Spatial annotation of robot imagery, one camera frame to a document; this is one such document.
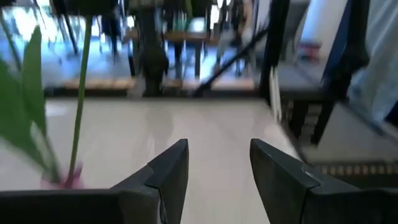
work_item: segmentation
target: pink flower pot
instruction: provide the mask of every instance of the pink flower pot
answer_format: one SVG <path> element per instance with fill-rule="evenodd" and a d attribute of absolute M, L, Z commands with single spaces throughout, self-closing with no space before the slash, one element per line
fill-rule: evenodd
<path fill-rule="evenodd" d="M 75 172 L 73 173 L 73 175 L 69 176 L 67 174 L 65 177 L 62 177 L 59 184 L 49 182 L 48 178 L 43 175 L 40 186 L 44 190 L 84 189 L 83 182 L 80 179 L 82 168 L 83 166 L 81 164 L 78 164 L 75 167 Z"/>

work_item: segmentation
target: plant stem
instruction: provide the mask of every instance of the plant stem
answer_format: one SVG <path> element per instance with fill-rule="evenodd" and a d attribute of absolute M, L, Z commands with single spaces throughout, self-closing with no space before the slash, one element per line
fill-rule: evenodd
<path fill-rule="evenodd" d="M 14 43 L 14 41 L 12 41 L 10 30 L 8 29 L 6 21 L 4 20 L 4 16 L 2 14 L 2 9 L 0 9 L 0 23 L 1 23 L 1 26 L 2 26 L 2 28 L 4 30 L 4 32 L 6 33 L 8 44 L 10 45 L 10 48 L 11 48 L 11 54 L 14 57 L 17 69 L 18 69 L 18 71 L 21 71 L 22 70 L 21 60 L 20 60 L 20 58 L 18 56 L 18 51 L 17 51 L 17 49 L 15 47 L 15 43 Z"/>
<path fill-rule="evenodd" d="M 53 164 L 51 164 L 50 168 L 50 180 L 51 182 L 55 182 L 57 184 L 61 183 L 61 173 L 60 173 L 60 169 L 58 166 L 58 160 L 56 155 L 54 154 L 54 151 L 52 150 L 53 147 L 50 143 L 50 139 L 48 136 L 45 136 L 45 145 L 47 146 L 47 150 L 52 158 Z"/>
<path fill-rule="evenodd" d="M 75 132 L 73 134 L 73 147 L 72 147 L 72 155 L 70 158 L 68 178 L 73 177 L 73 174 L 75 172 L 77 148 L 79 145 L 79 136 L 80 136 L 81 115 L 83 113 L 83 102 L 85 99 L 86 74 L 87 74 L 88 54 L 90 52 L 92 23 L 93 23 L 93 16 L 86 16 L 85 43 L 83 47 L 83 56 L 81 60 L 81 70 L 80 70 L 79 99 L 76 111 Z"/>

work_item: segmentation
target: plant leaf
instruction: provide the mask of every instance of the plant leaf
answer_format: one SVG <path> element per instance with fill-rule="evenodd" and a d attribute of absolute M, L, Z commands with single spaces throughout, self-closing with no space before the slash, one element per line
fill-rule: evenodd
<path fill-rule="evenodd" d="M 30 118 L 36 123 L 39 129 L 47 136 L 45 123 L 45 101 L 42 87 L 42 65 L 41 49 L 42 34 L 37 26 L 27 44 L 24 52 L 22 66 L 22 88 L 24 89 L 24 101 Z"/>
<path fill-rule="evenodd" d="M 48 171 L 30 136 L 32 121 L 22 97 L 20 84 L 11 76 L 7 64 L 0 60 L 0 136 Z"/>

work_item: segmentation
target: white table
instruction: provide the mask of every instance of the white table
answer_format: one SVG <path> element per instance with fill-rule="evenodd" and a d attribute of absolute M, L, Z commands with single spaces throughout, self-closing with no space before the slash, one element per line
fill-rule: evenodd
<path fill-rule="evenodd" d="M 50 138 L 65 167 L 75 111 L 75 100 L 47 102 Z M 109 188 L 180 138 L 188 138 L 190 150 L 182 223 L 268 222 L 252 176 L 250 139 L 296 155 L 263 100 L 86 100 L 83 181 L 88 188 Z M 0 190 L 40 188 L 40 175 L 5 150 L 0 179 Z"/>

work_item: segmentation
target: wooden bench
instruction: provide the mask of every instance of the wooden bench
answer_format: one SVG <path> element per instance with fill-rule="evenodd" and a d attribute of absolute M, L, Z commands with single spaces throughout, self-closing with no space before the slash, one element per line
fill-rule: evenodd
<path fill-rule="evenodd" d="M 164 87 L 180 88 L 182 90 L 196 90 L 201 84 L 199 80 L 166 80 Z M 253 90 L 254 80 L 252 78 L 242 80 L 217 80 L 211 87 L 212 90 Z"/>
<path fill-rule="evenodd" d="M 67 80 L 63 86 L 68 89 L 78 89 L 80 79 Z M 116 78 L 116 79 L 102 79 L 102 78 L 88 78 L 86 80 L 85 89 L 87 90 L 127 90 L 134 88 L 136 85 L 135 79 L 131 78 Z"/>

